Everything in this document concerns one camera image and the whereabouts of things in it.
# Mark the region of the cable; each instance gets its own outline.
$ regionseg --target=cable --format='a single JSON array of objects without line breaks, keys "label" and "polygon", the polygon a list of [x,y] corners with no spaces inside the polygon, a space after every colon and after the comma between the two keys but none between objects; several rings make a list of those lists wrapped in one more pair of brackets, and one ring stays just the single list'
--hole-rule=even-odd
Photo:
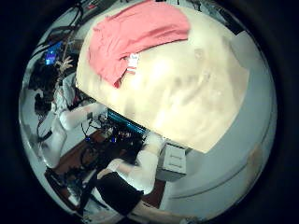
[{"label": "cable", "polygon": [[[55,41],[54,43],[52,43],[52,44],[46,46],[46,47],[43,48],[43,49],[40,49],[40,50],[37,51],[36,53],[34,53],[34,54],[30,57],[30,60],[31,60],[33,57],[35,57],[37,54],[39,54],[39,53],[45,51],[46,49],[49,49],[50,47],[55,46],[55,45],[58,44],[59,42],[63,41],[64,39],[66,39],[67,37],[69,37],[69,36],[72,34],[73,31],[76,31],[76,30],[78,29],[78,27],[79,27],[79,22],[82,20],[82,17],[83,17],[83,13],[84,13],[84,12],[83,12],[83,8],[82,8],[81,5],[75,5],[74,7],[76,7],[76,8],[78,9],[78,11],[77,11],[77,13],[76,13],[74,19],[73,19],[73,20],[70,22],[70,24],[68,25],[69,32],[68,32],[66,35],[64,35],[64,37],[62,37],[61,39]],[[42,45],[44,45],[44,44],[45,44],[45,41],[44,41],[43,43],[37,45],[36,47],[38,48],[38,47],[40,47],[40,46],[42,46]]]}]

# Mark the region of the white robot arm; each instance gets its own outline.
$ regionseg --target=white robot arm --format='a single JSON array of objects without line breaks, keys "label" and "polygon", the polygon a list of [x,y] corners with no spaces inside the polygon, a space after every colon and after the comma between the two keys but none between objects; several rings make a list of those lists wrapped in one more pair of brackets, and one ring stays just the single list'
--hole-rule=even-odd
[{"label": "white robot arm", "polygon": [[142,150],[137,154],[137,166],[115,159],[107,168],[117,172],[134,188],[143,190],[144,194],[149,194],[154,187],[158,160],[163,146],[164,139],[157,133],[149,132]]},{"label": "white robot arm", "polygon": [[56,116],[51,124],[52,136],[47,143],[41,144],[41,153],[47,166],[54,168],[58,165],[67,137],[66,131],[76,128],[83,121],[96,117],[106,110],[104,105],[93,103],[72,111],[63,111]]}]

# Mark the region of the table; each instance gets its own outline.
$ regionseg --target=table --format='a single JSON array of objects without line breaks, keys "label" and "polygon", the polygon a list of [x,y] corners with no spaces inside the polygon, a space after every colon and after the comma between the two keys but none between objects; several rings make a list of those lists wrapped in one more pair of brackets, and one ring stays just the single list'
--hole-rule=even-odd
[{"label": "table", "polygon": [[172,141],[207,153],[233,123],[246,93],[249,71],[230,47],[234,34],[207,15],[177,6],[189,19],[186,41],[139,53],[135,75],[116,89],[94,73],[87,52],[94,25],[78,59],[78,87],[96,101]]}]

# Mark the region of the electronic equipment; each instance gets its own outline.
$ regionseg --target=electronic equipment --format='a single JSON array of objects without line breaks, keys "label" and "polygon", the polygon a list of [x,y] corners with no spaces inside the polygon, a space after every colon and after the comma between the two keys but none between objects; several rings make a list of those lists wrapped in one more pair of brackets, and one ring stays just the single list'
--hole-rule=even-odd
[{"label": "electronic equipment", "polygon": [[55,44],[54,46],[48,48],[46,55],[45,55],[45,64],[46,65],[54,64],[56,62],[62,44],[63,44],[63,42],[60,41],[57,44]]}]

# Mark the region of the pink towel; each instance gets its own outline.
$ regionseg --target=pink towel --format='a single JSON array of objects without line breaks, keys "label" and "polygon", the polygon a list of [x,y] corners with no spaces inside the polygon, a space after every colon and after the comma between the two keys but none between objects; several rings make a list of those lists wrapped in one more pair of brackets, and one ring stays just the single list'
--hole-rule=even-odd
[{"label": "pink towel", "polygon": [[106,17],[93,27],[89,63],[96,74],[118,88],[125,57],[164,43],[188,39],[190,25],[179,9],[146,0]]}]

